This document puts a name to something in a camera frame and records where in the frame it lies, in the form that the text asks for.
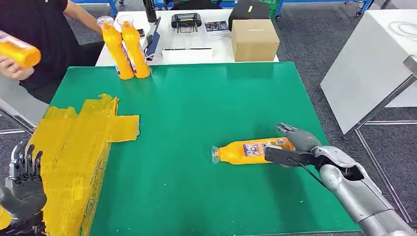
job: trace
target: robotic arm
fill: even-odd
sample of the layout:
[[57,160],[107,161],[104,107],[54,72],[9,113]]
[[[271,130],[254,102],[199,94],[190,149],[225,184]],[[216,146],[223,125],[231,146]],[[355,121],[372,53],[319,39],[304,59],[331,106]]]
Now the robotic arm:
[[[367,236],[417,236],[395,212],[366,170],[342,150],[321,146],[311,133],[279,123],[276,127],[297,151],[267,146],[265,160],[285,166],[304,167],[340,201],[352,220]],[[313,165],[315,177],[305,166]]]
[[33,157],[35,146],[20,142],[12,151],[9,177],[0,186],[0,206],[12,217],[10,225],[0,230],[2,236],[43,236],[42,208],[46,204],[40,176],[42,151]]

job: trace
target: white cable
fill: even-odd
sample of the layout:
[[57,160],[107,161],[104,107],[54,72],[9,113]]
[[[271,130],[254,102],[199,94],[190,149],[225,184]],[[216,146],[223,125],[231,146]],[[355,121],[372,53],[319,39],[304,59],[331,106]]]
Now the white cable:
[[[411,27],[414,32],[405,30],[405,26]],[[412,41],[417,42],[417,25],[414,23],[407,21],[393,21],[389,24],[389,30],[399,36],[406,37]]]
[[157,59],[157,60],[161,60],[161,59],[164,59],[164,57],[163,56],[161,56],[160,54],[158,54],[158,53],[152,53],[151,55],[147,55],[146,53],[145,53],[145,57],[148,59],[148,58],[151,58],[151,59]]

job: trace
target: yellow tape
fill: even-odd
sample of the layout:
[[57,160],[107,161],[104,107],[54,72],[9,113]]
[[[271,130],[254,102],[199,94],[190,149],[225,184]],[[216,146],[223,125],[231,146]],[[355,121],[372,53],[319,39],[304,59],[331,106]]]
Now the yellow tape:
[[[78,116],[73,108],[50,107],[30,140],[35,152],[44,152],[41,175],[48,201],[43,211],[51,236],[89,234],[110,143],[135,140],[139,134],[139,116],[117,117],[118,99],[100,97],[86,100]],[[0,207],[0,229],[9,222]]]

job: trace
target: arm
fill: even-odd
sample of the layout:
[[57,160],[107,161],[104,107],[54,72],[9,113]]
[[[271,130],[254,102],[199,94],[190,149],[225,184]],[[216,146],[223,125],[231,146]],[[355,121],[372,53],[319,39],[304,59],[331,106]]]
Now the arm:
[[[304,167],[335,195],[366,236],[417,236],[383,197],[365,168],[349,155],[336,147],[321,146],[314,135],[304,130],[283,123],[279,123],[276,128],[297,151],[269,146],[265,150],[265,160]],[[313,165],[319,171],[320,179],[306,165]]]
[[68,5],[64,10],[64,14],[85,25],[92,31],[101,34],[101,29],[97,25],[97,20],[88,12],[86,12],[82,7],[71,2],[71,0],[68,0]]

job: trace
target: bottle cap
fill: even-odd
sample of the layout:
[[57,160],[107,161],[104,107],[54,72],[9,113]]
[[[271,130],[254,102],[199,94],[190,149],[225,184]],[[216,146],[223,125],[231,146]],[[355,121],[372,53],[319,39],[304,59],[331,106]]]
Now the bottle cap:
[[111,16],[102,16],[97,19],[97,24],[102,30],[109,30],[113,27],[114,20]]
[[118,18],[118,24],[125,28],[132,27],[133,17],[131,15],[122,15]]
[[219,163],[220,161],[220,149],[218,147],[211,147],[211,161],[214,164]]

